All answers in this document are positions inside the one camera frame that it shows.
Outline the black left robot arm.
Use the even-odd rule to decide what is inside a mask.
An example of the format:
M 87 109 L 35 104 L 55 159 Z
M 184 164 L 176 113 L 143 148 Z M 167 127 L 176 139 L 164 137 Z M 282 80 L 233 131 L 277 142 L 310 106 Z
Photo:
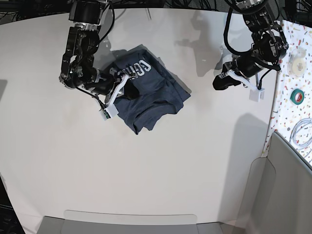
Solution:
M 252 90 L 262 88 L 262 78 L 256 78 L 256 85 L 250 78 L 267 69 L 268 72 L 280 71 L 279 61 L 284 58 L 289 48 L 283 29 L 267 0 L 228 0 L 230 9 L 227 14 L 223 32 L 225 47 L 232 54 L 232 61 L 222 66 L 221 74 L 213 80 L 213 88 L 217 91 L 230 86 L 243 84 Z M 237 51 L 230 46 L 228 32 L 233 11 L 242 14 L 244 22 L 251 31 L 253 43 L 248 51 Z

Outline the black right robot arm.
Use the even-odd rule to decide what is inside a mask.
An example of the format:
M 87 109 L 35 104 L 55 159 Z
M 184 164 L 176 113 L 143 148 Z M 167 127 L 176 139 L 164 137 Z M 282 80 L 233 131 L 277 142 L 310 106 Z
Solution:
M 70 27 L 65 53 L 62 56 L 59 80 L 68 89 L 79 90 L 100 101 L 103 95 L 112 99 L 122 82 L 121 75 L 110 75 L 95 68 L 94 55 L 107 34 L 100 37 L 101 18 L 114 10 L 110 0 L 75 0 L 69 13 Z

